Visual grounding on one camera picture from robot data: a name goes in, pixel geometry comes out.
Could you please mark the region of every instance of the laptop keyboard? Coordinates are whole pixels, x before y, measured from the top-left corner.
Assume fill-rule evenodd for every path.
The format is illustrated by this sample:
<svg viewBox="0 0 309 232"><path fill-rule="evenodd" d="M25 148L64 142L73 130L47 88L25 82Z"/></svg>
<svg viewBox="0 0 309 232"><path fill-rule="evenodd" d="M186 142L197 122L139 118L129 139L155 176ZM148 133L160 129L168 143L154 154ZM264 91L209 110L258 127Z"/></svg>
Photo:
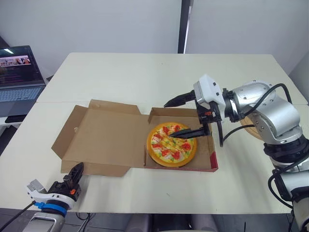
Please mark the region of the laptop keyboard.
<svg viewBox="0 0 309 232"><path fill-rule="evenodd" d="M40 90L41 88L24 88L0 91L0 102L33 100Z"/></svg>

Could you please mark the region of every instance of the white wall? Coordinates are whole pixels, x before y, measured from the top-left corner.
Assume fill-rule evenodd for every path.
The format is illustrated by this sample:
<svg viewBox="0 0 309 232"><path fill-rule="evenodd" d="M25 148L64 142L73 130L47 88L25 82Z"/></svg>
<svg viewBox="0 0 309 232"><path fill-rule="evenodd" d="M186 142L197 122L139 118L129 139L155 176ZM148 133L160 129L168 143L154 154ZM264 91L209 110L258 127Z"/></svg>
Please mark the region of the white wall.
<svg viewBox="0 0 309 232"><path fill-rule="evenodd" d="M290 73L290 78L309 102L309 52Z"/></svg>
<svg viewBox="0 0 309 232"><path fill-rule="evenodd" d="M0 36L30 45L46 78L70 52L177 53L180 10L181 0L0 0Z"/></svg>
<svg viewBox="0 0 309 232"><path fill-rule="evenodd" d="M308 52L308 0L194 0L186 53L272 54L289 74Z"/></svg>

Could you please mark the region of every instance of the cardboard box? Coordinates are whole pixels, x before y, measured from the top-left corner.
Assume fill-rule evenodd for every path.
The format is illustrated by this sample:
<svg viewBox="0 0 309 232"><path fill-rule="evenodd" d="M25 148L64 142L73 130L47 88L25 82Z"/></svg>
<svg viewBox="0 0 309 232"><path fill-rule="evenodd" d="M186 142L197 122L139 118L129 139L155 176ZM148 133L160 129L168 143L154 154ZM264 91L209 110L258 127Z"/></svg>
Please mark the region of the cardboard box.
<svg viewBox="0 0 309 232"><path fill-rule="evenodd" d="M153 108L142 115L136 105L91 100L76 105L52 146L67 173L84 162L84 174L123 176L131 167L214 172L218 169L211 136L197 138L195 157L183 167L167 168L152 160L146 149L150 130L163 122L199 128L194 109Z"/></svg>

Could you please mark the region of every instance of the blue ring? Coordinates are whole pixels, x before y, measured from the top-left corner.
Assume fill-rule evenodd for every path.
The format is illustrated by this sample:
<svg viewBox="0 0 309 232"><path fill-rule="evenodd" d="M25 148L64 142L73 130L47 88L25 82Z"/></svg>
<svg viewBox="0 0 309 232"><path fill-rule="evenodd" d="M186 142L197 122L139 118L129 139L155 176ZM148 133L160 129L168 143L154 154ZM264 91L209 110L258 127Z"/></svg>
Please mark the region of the blue ring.
<svg viewBox="0 0 309 232"><path fill-rule="evenodd" d="M55 209L65 216L67 214L67 210L59 205L56 204L44 204L41 209Z"/></svg>

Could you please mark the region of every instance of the laptop screen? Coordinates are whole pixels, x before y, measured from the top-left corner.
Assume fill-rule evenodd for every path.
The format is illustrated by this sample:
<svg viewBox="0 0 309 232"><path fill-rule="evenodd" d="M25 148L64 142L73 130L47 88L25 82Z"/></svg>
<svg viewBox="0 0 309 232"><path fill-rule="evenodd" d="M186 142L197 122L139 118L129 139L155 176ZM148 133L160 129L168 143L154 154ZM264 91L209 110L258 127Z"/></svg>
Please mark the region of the laptop screen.
<svg viewBox="0 0 309 232"><path fill-rule="evenodd" d="M45 84L30 46L0 49L0 88Z"/></svg>

